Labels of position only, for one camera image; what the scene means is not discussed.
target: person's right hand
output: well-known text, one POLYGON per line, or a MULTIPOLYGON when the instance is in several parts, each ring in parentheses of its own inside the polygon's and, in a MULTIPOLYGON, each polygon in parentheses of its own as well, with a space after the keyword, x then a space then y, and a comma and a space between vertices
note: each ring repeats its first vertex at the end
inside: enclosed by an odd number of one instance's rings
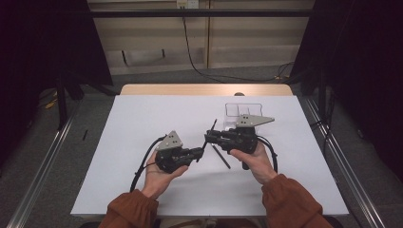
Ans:
POLYGON ((266 149, 261 142, 258 142, 258 146, 253 154, 246 154, 237 149, 232 149, 229 153, 241 162, 245 162, 255 179, 261 184, 269 182, 278 175, 273 169, 266 149))

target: floor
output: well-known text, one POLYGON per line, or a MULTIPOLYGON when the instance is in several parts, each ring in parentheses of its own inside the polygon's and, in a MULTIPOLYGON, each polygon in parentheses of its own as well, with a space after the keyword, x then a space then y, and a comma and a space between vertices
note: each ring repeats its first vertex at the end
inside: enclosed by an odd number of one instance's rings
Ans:
MULTIPOLYGON (((120 57, 112 62, 122 61, 120 57)), ((146 64, 141 66, 137 73, 124 74, 125 71, 119 69, 121 73, 113 75, 115 85, 108 88, 119 91, 128 83, 217 83, 194 69, 189 69, 188 64, 182 68, 184 57, 179 59, 179 62, 173 61, 170 65, 159 66, 158 70, 146 64)), ((199 67, 203 74, 214 75, 215 79, 224 80, 226 83, 248 81, 222 76, 281 83, 276 76, 280 72, 279 65, 283 63, 285 61, 260 66, 242 65, 214 69, 199 67)), ((290 69, 287 66, 282 72, 283 79, 286 79, 290 69)), ((49 95, 40 101, 27 135, 2 168, 0 227, 7 227, 9 224, 10 227, 74 228, 88 222, 71 216, 69 212, 102 134, 108 112, 113 105, 113 97, 86 85, 82 88, 86 93, 82 101, 71 101, 67 98, 69 116, 74 118, 64 132, 56 130, 57 104, 51 108, 42 106, 52 100, 52 90, 43 92, 42 95, 49 95), (63 139, 63 143, 55 145, 56 138, 63 139), (55 148, 56 153, 49 157, 51 148, 55 148)), ((317 92, 312 96, 302 96, 299 84, 291 85, 291 88, 298 96, 309 123, 317 122, 317 92)), ((314 124, 313 133, 318 145, 325 149, 329 167, 352 212, 337 219, 344 227, 401 227, 402 182, 378 158, 371 142, 361 137, 354 120, 337 100, 332 120, 332 130, 326 144, 322 133, 326 128, 314 124)))

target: black curtain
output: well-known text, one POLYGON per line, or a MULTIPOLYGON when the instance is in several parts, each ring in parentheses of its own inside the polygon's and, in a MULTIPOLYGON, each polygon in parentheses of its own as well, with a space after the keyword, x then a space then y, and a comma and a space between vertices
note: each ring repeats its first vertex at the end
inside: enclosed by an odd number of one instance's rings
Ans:
POLYGON ((403 180, 401 1, 316 0, 292 77, 310 94, 324 72, 380 159, 403 180))
POLYGON ((0 165, 24 135, 39 93, 56 87, 58 75, 112 85, 94 22, 77 11, 89 12, 86 0, 0 2, 0 165))

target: hand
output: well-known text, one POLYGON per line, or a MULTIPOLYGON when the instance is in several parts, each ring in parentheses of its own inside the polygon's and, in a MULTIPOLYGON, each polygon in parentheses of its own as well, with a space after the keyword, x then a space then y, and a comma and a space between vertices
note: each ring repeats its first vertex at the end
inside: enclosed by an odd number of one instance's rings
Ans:
POLYGON ((253 154, 246 154, 237 149, 232 149, 230 154, 241 162, 245 162, 252 171, 255 179, 261 184, 269 182, 278 175, 273 169, 266 149, 261 142, 258 142, 258 146, 253 154))
POLYGON ((153 200, 156 200, 168 188, 169 183, 175 178, 180 177, 188 168, 188 166, 184 165, 171 174, 165 173, 155 164, 156 153, 154 151, 151 158, 147 161, 145 184, 142 190, 142 193, 146 197, 153 200))

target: person's left hand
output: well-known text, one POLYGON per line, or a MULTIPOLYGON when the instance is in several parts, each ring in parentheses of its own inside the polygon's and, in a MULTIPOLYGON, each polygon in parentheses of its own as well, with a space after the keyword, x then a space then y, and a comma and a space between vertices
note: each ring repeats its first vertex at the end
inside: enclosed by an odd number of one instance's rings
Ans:
POLYGON ((166 190, 166 188, 168 188, 169 183, 175 178, 180 177, 188 168, 188 166, 184 165, 171 174, 165 173, 154 163, 156 154, 157 152, 154 151, 147 161, 148 166, 145 169, 145 183, 142 190, 142 193, 146 197, 153 200, 156 200, 166 190))

